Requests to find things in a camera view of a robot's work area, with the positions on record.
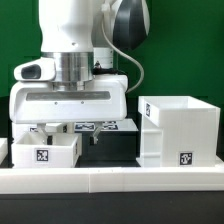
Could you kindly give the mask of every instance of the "white container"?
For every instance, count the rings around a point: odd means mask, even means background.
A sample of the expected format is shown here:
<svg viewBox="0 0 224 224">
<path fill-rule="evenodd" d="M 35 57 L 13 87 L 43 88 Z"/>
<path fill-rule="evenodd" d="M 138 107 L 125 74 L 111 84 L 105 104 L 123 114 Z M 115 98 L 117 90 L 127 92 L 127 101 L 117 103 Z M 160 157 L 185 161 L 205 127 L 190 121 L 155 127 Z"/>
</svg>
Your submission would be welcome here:
<svg viewBox="0 0 224 224">
<path fill-rule="evenodd" d="M 0 138 L 0 165 L 8 154 L 8 143 L 6 138 Z"/>
<path fill-rule="evenodd" d="M 38 133 L 25 133 L 12 144 L 13 168 L 71 168 L 81 155 L 80 134 L 54 133 L 53 145 L 44 145 Z"/>
<path fill-rule="evenodd" d="M 220 109 L 188 96 L 139 97 L 141 166 L 215 166 Z"/>
<path fill-rule="evenodd" d="M 47 123 L 45 127 L 46 132 L 51 133 L 66 133 L 67 124 L 66 123 Z M 36 124 L 15 124 L 12 122 L 12 137 L 14 141 L 21 138 L 26 132 L 37 132 Z"/>
</svg>

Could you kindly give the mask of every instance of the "white robot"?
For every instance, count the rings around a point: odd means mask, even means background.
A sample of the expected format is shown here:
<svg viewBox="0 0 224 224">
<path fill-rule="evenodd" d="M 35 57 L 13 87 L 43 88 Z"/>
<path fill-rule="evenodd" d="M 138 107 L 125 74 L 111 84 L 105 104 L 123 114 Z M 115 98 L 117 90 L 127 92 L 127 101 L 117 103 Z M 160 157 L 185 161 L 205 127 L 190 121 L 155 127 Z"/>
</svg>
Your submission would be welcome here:
<svg viewBox="0 0 224 224">
<path fill-rule="evenodd" d="M 100 122 L 126 117 L 125 74 L 113 69 L 113 51 L 134 49 L 149 33 L 145 0 L 39 0 L 42 57 L 18 66 L 10 95 L 13 124 Z"/>
</svg>

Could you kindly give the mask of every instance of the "black sticker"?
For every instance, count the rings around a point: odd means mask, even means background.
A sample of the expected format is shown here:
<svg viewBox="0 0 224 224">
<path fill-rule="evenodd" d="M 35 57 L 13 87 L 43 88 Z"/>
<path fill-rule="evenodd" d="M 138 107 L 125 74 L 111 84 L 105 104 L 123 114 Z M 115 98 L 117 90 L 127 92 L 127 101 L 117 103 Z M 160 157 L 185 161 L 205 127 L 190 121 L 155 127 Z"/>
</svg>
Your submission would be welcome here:
<svg viewBox="0 0 224 224">
<path fill-rule="evenodd" d="M 180 166 L 190 166 L 193 164 L 193 153 L 192 152 L 181 152 L 180 153 Z"/>
<path fill-rule="evenodd" d="M 36 151 L 37 162 L 48 162 L 49 161 L 49 150 L 37 149 Z"/>
<path fill-rule="evenodd" d="M 150 117 L 150 105 L 146 103 L 146 116 Z"/>
<path fill-rule="evenodd" d="M 114 124 L 103 125 L 103 130 L 118 130 L 118 126 Z"/>
<path fill-rule="evenodd" d="M 30 132 L 38 132 L 37 128 L 30 128 Z"/>
<path fill-rule="evenodd" d="M 91 124 L 91 123 L 85 123 L 85 124 L 81 124 L 81 123 L 76 123 L 75 125 L 75 130 L 87 130 L 87 131 L 91 131 L 95 129 L 95 125 Z"/>
</svg>

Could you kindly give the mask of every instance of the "green wall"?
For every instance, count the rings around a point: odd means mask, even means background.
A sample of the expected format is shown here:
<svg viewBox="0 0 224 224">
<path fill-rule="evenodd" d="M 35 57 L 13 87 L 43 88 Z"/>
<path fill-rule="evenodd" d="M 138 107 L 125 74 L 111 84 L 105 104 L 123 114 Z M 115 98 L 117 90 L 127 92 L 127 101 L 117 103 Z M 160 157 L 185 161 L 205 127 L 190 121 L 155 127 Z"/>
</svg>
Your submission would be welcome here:
<svg viewBox="0 0 224 224">
<path fill-rule="evenodd" d="M 224 109 L 224 1 L 148 0 L 149 38 L 128 52 L 145 68 L 145 80 L 129 97 L 191 95 Z M 0 96 L 9 95 L 16 65 L 40 56 L 37 0 L 0 0 Z M 138 70 L 119 58 L 120 69 Z"/>
</svg>

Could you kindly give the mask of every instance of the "silver cylinder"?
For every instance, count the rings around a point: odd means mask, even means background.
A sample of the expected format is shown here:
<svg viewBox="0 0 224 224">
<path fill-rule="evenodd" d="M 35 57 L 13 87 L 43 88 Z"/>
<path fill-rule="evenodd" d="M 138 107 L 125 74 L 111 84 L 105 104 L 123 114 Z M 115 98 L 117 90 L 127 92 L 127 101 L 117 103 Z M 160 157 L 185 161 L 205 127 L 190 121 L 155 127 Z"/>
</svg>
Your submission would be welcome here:
<svg viewBox="0 0 224 224">
<path fill-rule="evenodd" d="M 42 53 L 55 60 L 57 91 L 83 90 L 84 83 L 93 79 L 93 53 Z"/>
</svg>

